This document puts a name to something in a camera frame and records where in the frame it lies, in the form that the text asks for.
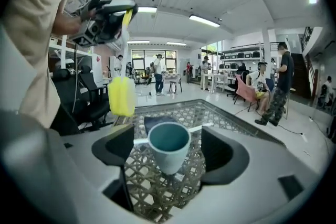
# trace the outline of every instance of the cable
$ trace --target cable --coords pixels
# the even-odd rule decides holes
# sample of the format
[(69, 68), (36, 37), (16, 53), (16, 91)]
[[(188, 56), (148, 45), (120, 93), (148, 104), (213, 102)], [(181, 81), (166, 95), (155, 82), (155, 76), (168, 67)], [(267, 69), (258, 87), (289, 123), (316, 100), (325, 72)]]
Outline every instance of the cable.
[(282, 126), (279, 125), (279, 124), (278, 124), (278, 126), (281, 127), (281, 128), (283, 128), (283, 129), (285, 129), (286, 131), (288, 131), (288, 132), (290, 132), (290, 133), (293, 133), (293, 134), (301, 134), (301, 135), (303, 135), (303, 133), (296, 133), (296, 132), (293, 132), (293, 131), (291, 131), (291, 130), (289, 130), (289, 129), (286, 129), (285, 127), (282, 127)]
[(77, 99), (77, 85), (78, 85), (77, 44), (75, 44), (75, 50), (74, 50), (73, 56), (74, 56), (73, 58), (75, 61), (76, 87), (75, 87), (75, 100), (73, 101), (72, 113), (75, 110), (76, 99)]
[(313, 118), (311, 118), (311, 117), (309, 117), (316, 125), (317, 125), (317, 128), (320, 130), (320, 132), (323, 134), (323, 138), (324, 138), (324, 142), (326, 143), (326, 147), (327, 147), (327, 152), (328, 152), (328, 157), (329, 157), (329, 159), (330, 159), (330, 152), (329, 152), (329, 148), (328, 148), (328, 144), (327, 144), (327, 138), (326, 138), (326, 136), (324, 135), (324, 133), (321, 131), (321, 129), (320, 129), (320, 126), (317, 124), (317, 122), (313, 119)]

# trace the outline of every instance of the black office chair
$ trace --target black office chair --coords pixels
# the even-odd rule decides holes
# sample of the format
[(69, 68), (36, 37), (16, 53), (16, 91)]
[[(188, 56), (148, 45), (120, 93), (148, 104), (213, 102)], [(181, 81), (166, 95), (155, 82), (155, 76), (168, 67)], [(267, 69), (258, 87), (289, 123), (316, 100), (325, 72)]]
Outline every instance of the black office chair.
[(81, 72), (78, 74), (81, 83), (89, 92), (89, 102), (90, 103), (100, 103), (103, 101), (109, 101), (109, 96), (107, 93), (107, 84), (98, 87), (93, 79), (93, 74), (91, 73), (91, 68), (89, 66), (82, 66)]
[[(75, 121), (77, 126), (88, 122), (92, 124), (91, 127), (81, 129), (81, 132), (98, 130), (103, 126), (113, 123), (106, 123), (106, 116), (110, 111), (109, 102), (104, 101), (88, 104), (88, 102), (83, 98), (79, 87), (77, 87), (76, 91), (76, 76), (71, 75), (68, 69), (58, 69), (55, 71), (53, 75), (53, 82), (59, 95), (61, 105)], [(64, 132), (60, 133), (60, 135), (72, 134), (70, 128), (62, 127), (61, 129), (64, 130)]]

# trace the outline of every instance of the sneaker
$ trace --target sneaker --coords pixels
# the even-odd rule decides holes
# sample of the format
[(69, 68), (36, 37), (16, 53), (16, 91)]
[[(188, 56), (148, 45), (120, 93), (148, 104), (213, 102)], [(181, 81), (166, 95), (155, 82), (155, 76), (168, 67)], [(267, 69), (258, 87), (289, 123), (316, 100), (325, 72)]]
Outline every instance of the sneaker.
[(254, 122), (259, 124), (259, 125), (263, 125), (263, 126), (266, 126), (266, 124), (267, 124), (267, 121), (264, 121), (262, 119), (261, 120), (255, 120)]
[(278, 126), (278, 123), (274, 119), (269, 119), (268, 122), (273, 124), (275, 127)]

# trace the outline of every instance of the white cup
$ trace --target white cup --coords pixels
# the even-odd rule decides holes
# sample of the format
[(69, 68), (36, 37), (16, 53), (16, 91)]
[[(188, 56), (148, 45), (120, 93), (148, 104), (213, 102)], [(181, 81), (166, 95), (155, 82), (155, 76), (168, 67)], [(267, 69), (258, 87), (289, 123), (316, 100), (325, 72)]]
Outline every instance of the white cup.
[(183, 164), (189, 150), (191, 135), (189, 130), (179, 123), (163, 122), (151, 128), (148, 141), (160, 170), (172, 175)]

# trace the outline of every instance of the window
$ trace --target window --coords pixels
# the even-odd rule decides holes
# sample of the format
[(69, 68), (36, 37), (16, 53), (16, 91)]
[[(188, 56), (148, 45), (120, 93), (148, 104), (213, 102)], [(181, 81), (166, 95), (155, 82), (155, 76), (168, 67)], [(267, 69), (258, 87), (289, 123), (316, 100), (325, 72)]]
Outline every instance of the window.
[(166, 50), (166, 69), (169, 73), (176, 73), (176, 51)]
[(162, 70), (167, 70), (169, 73), (176, 73), (176, 55), (175, 50), (133, 50), (132, 51), (132, 64), (136, 71), (145, 71), (150, 64), (154, 62), (157, 55), (161, 54)]
[(144, 72), (144, 51), (143, 50), (133, 50), (132, 51), (132, 65), (136, 71)]

